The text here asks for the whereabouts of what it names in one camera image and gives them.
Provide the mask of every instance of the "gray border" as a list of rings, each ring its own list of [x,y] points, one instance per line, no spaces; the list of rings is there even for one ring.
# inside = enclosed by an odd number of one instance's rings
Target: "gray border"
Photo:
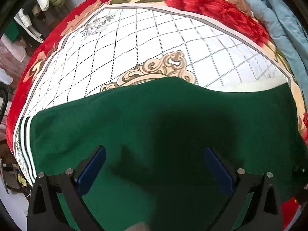
[[[88,23],[89,21],[91,21],[95,16],[97,16],[99,13],[101,13],[101,12],[102,12],[103,10],[105,10],[105,9],[134,9],[134,8],[144,8],[144,9],[148,9],[148,10],[152,10],[152,11],[162,12],[162,13],[165,13],[165,14],[171,14],[171,15],[177,15],[177,16],[182,16],[182,17],[191,18],[191,19],[194,19],[194,20],[196,20],[196,21],[202,22],[202,23],[204,23],[204,24],[206,24],[206,25],[209,25],[209,26],[211,26],[211,27],[213,27],[213,28],[215,28],[215,29],[217,29],[217,30],[219,30],[219,31],[222,31],[223,33],[225,33],[225,34],[227,34],[227,35],[230,35],[230,36],[234,37],[235,39],[237,39],[237,40],[239,40],[240,42],[242,42],[242,43],[248,45],[250,48],[252,48],[252,49],[255,50],[256,52],[258,52],[259,54],[261,54],[264,58],[266,58],[268,61],[270,61],[276,68],[278,68],[278,69],[288,78],[288,84],[289,84],[289,87],[291,87],[291,78],[284,72],[284,70],[282,70],[280,67],[276,66],[276,64],[275,64],[272,60],[270,60],[265,54],[263,54],[262,52],[259,52],[259,50],[258,50],[257,48],[255,48],[254,46],[252,46],[251,44],[249,44],[248,42],[246,42],[245,40],[243,40],[243,39],[240,38],[239,36],[234,35],[233,33],[229,32],[229,31],[227,31],[227,30],[225,30],[225,29],[222,29],[222,28],[220,28],[219,26],[217,26],[217,25],[215,25],[215,24],[213,24],[213,23],[211,23],[211,22],[209,22],[209,21],[207,21],[207,20],[205,20],[205,19],[202,19],[202,18],[199,18],[199,17],[196,17],[196,16],[185,15],[185,14],[180,14],[180,13],[176,13],[176,12],[172,12],[172,11],[168,11],[168,10],[163,10],[163,9],[153,8],[153,7],[145,7],[145,6],[115,6],[115,7],[105,7],[105,8],[100,9],[99,11],[97,11],[97,12],[87,21],[87,23]],[[60,48],[57,52],[55,52],[55,53],[53,54],[52,58],[48,61],[48,63],[47,63],[46,65],[44,65],[44,66],[45,66],[45,67],[44,67],[44,71],[43,71],[42,75],[40,76],[39,80],[37,81],[37,83],[36,83],[36,85],[35,85],[35,87],[34,87],[32,93],[31,93],[31,95],[30,95],[30,98],[29,98],[29,100],[28,100],[28,102],[27,102],[27,105],[26,105],[26,108],[25,108],[25,110],[24,110],[24,112],[23,112],[23,114],[22,114],[22,117],[24,117],[25,112],[26,112],[26,110],[27,110],[27,108],[28,108],[28,106],[29,106],[29,104],[30,104],[30,100],[31,100],[31,98],[32,98],[32,96],[33,96],[33,93],[35,92],[35,90],[36,90],[38,84],[40,83],[40,81],[41,81],[43,75],[45,74],[45,72],[46,72],[48,66],[50,65],[51,61],[53,60],[54,56],[56,55],[56,53],[58,53],[59,51],[61,51],[61,50],[64,48],[64,46],[65,46],[65,44],[66,44],[66,42],[67,42],[68,37],[69,37],[72,33],[74,33],[74,32],[75,32],[75,31],[72,31],[71,33],[69,33],[69,34],[66,36],[66,38],[64,39],[64,41],[63,41],[63,43],[62,43],[61,48]]]

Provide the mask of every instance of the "floral blanket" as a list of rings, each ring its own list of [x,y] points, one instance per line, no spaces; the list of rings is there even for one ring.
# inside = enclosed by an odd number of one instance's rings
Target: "floral blanket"
[[[166,76],[228,92],[244,92],[245,84],[261,91],[284,80],[298,130],[307,136],[289,64],[245,0],[87,0],[30,59],[10,108],[7,143],[29,166],[27,148],[16,142],[25,116],[30,121],[46,108]]]

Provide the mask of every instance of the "ornate scroll print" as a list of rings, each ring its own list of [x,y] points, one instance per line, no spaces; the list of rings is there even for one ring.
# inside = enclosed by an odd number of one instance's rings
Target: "ornate scroll print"
[[[170,63],[170,59],[173,62],[178,62],[178,64]],[[142,65],[137,65],[133,69],[124,72],[117,82],[104,84],[100,90],[103,92],[116,87],[136,85],[168,76],[180,77],[187,82],[195,84],[196,78],[194,74],[186,70],[186,67],[187,62],[182,51],[173,51],[172,53],[165,54],[161,59],[148,59]]]
[[[44,51],[40,52],[38,54],[35,62],[32,64],[31,68],[29,69],[29,71],[25,75],[25,78],[23,79],[23,82],[27,82],[31,76],[33,76],[32,77],[32,82],[34,82],[34,80],[36,79],[37,75],[42,70],[42,68],[43,68],[43,66],[45,64],[45,61],[51,56],[51,54],[53,52],[55,52],[55,50],[57,48],[58,48],[58,43],[54,43],[52,49],[50,51],[48,51],[47,55],[45,55]]]

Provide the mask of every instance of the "blue gripper pad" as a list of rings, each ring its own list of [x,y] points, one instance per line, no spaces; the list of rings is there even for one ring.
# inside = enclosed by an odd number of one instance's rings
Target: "blue gripper pad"
[[[204,161],[212,173],[215,181],[218,183],[221,191],[224,194],[231,196],[235,191],[232,176],[229,174],[229,172],[226,170],[224,165],[221,163],[221,161],[210,147],[206,147],[204,149],[203,155]]]
[[[93,185],[98,173],[106,161],[106,149],[100,146],[96,154],[92,157],[88,165],[77,179],[77,194],[81,197],[87,194]]]

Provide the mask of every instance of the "red flower pattern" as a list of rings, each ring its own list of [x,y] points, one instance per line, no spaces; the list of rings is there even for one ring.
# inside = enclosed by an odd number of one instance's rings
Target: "red flower pattern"
[[[266,29],[236,6],[224,0],[165,0],[169,7],[211,17],[247,36],[259,46],[269,41]]]

